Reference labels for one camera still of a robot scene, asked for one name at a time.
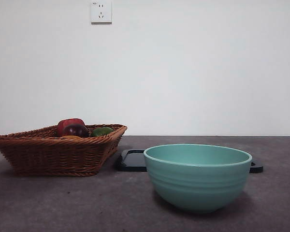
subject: green fruit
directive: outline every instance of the green fruit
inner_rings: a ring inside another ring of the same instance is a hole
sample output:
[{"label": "green fruit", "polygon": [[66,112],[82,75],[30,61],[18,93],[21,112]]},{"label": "green fruit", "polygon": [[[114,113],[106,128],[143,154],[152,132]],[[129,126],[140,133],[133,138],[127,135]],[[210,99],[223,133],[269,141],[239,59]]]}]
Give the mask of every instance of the green fruit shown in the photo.
[{"label": "green fruit", "polygon": [[103,136],[103,135],[107,135],[113,131],[114,130],[110,127],[98,127],[91,132],[90,136],[91,137]]}]

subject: teal bowl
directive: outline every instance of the teal bowl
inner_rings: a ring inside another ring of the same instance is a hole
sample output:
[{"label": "teal bowl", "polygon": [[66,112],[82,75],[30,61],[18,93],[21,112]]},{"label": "teal bowl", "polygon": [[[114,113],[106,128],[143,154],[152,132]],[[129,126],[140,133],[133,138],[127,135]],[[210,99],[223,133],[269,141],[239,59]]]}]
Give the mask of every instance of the teal bowl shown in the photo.
[{"label": "teal bowl", "polygon": [[156,192],[174,206],[209,213],[231,203],[243,190],[252,156],[213,145],[173,144],[144,151]]}]

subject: basket rim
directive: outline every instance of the basket rim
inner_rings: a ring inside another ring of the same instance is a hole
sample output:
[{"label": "basket rim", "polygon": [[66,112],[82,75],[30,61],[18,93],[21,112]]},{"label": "basket rim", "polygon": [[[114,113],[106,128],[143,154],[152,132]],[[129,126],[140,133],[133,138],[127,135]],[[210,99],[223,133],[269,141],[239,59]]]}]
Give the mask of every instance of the basket rim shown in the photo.
[{"label": "basket rim", "polygon": [[41,130],[51,130],[57,127],[57,125],[49,126],[49,127],[44,127],[40,129],[35,129],[35,130],[29,130],[29,131],[23,131],[23,132],[16,132],[16,133],[9,133],[6,135],[0,135],[0,141],[13,141],[15,143],[20,142],[23,143],[25,141],[45,141],[45,142],[53,142],[53,143],[58,143],[58,144],[63,144],[66,142],[73,142],[74,144],[94,144],[94,143],[106,143],[111,140],[113,140],[117,135],[123,134],[124,131],[128,128],[127,126],[121,125],[121,124],[92,124],[92,125],[85,125],[86,127],[101,127],[101,126],[117,126],[116,130],[113,132],[103,135],[103,136],[97,136],[97,137],[86,137],[86,138],[78,138],[78,139],[68,139],[68,138],[61,138],[61,137],[26,137],[26,136],[21,136],[17,137],[18,135],[21,135],[22,133],[33,133],[33,132],[38,132]]}]

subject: bowl rim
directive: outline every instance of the bowl rim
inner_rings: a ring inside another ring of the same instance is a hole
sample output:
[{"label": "bowl rim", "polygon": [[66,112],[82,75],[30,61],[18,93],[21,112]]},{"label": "bowl rim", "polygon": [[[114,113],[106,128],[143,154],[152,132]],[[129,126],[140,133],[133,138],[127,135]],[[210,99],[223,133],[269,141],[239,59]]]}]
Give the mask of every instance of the bowl rim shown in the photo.
[{"label": "bowl rim", "polygon": [[[248,156],[248,159],[246,159],[245,161],[242,162],[237,162],[237,163],[224,163],[224,164],[188,164],[188,163],[179,163],[179,162],[172,162],[172,161],[167,161],[167,160],[161,160],[161,159],[157,159],[154,157],[151,157],[150,155],[147,154],[147,152],[151,149],[157,148],[157,147],[163,147],[163,146],[178,146],[178,145],[194,145],[194,146],[210,146],[210,147],[219,147],[219,148],[226,148],[228,150],[233,150],[233,151],[238,151],[241,153],[244,153]],[[146,150],[144,150],[144,156],[154,160],[154,161],[158,161],[158,162],[162,162],[162,163],[168,163],[168,164],[174,164],[174,165],[183,165],[183,166],[191,166],[191,167],[228,167],[228,166],[235,166],[235,165],[241,165],[241,164],[245,164],[248,162],[252,161],[252,155],[249,154],[248,152],[239,150],[239,149],[235,149],[235,148],[231,148],[231,147],[227,147],[227,146],[218,146],[218,145],[207,145],[207,144],[165,144],[165,145],[159,145],[159,146],[152,146],[147,148]]]}]

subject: electrical outlet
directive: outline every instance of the electrical outlet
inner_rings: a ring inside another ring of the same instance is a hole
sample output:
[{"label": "electrical outlet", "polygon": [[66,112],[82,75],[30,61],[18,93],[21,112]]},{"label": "electrical outlet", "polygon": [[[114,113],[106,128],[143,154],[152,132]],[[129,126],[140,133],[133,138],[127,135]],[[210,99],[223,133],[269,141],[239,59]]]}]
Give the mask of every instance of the electrical outlet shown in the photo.
[{"label": "electrical outlet", "polygon": [[112,23],[110,0],[96,0],[91,3],[91,23]]}]

